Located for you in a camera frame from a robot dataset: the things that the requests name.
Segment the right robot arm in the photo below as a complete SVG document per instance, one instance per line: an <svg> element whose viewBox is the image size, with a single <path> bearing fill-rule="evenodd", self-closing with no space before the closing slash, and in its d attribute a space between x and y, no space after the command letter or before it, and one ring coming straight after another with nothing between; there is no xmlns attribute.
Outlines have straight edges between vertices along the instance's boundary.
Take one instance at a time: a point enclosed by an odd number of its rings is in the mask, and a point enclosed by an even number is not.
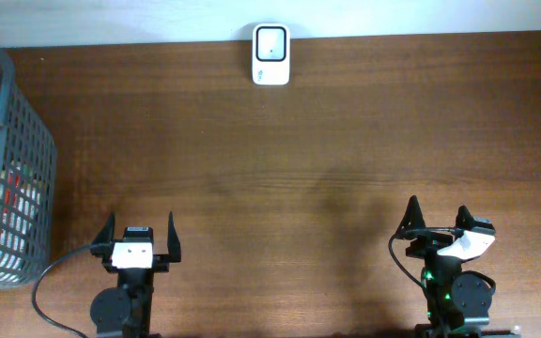
<svg viewBox="0 0 541 338"><path fill-rule="evenodd" d="M512 330L486 330L496 282L479 271L462 266L482 254L495 241L496 230L488 219L471 215L466 206L457 210L452 227L429 227L418 201L410 197L405 214L388 241L388 251L398 268L420 287L427 306L427 324L418 324L416 337L517 337ZM394 252L394 242L407 241L407 257L424 266L413 276Z"/></svg>

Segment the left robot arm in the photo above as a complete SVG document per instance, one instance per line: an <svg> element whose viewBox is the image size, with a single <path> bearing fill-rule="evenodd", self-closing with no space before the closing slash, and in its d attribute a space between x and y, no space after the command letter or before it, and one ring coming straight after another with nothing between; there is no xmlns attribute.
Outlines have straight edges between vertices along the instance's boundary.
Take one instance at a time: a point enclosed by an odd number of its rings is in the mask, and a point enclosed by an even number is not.
<svg viewBox="0 0 541 338"><path fill-rule="evenodd" d="M154 293L154 276L166 273L182 259L174 218L168 216L167 252L154 253L154 232L148 226L129 226L114 238L115 215L92 241L90 253L104 269L117 276L116 286L102 290L92 301L90 317L99 337L148 338Z"/></svg>

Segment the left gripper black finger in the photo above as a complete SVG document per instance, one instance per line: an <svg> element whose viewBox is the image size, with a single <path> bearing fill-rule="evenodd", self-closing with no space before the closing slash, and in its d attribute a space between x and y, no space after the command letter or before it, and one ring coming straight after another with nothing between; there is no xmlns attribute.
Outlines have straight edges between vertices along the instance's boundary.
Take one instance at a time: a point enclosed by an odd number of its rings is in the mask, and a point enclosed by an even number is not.
<svg viewBox="0 0 541 338"><path fill-rule="evenodd" d="M178 233L174 223L173 212L170 211L168 215L168 228L167 228L167 261L169 263L181 262L181 245L178 238Z"/></svg>
<svg viewBox="0 0 541 338"><path fill-rule="evenodd" d="M111 212L104 227L91 243L90 253L93 256L109 256L114 246L115 213Z"/></svg>

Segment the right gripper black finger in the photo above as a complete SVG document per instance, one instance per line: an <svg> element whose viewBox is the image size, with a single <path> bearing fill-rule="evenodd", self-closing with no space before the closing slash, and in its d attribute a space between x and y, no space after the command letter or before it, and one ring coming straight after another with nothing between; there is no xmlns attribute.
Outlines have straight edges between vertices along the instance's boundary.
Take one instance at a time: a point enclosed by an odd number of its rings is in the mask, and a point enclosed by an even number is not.
<svg viewBox="0 0 541 338"><path fill-rule="evenodd" d="M456 228L471 231L474 228L475 220L466 206L460 206L456 215Z"/></svg>
<svg viewBox="0 0 541 338"><path fill-rule="evenodd" d="M413 195L408 201L405 214L395 234L398 238L414 238L425 230L425 219L418 198Z"/></svg>

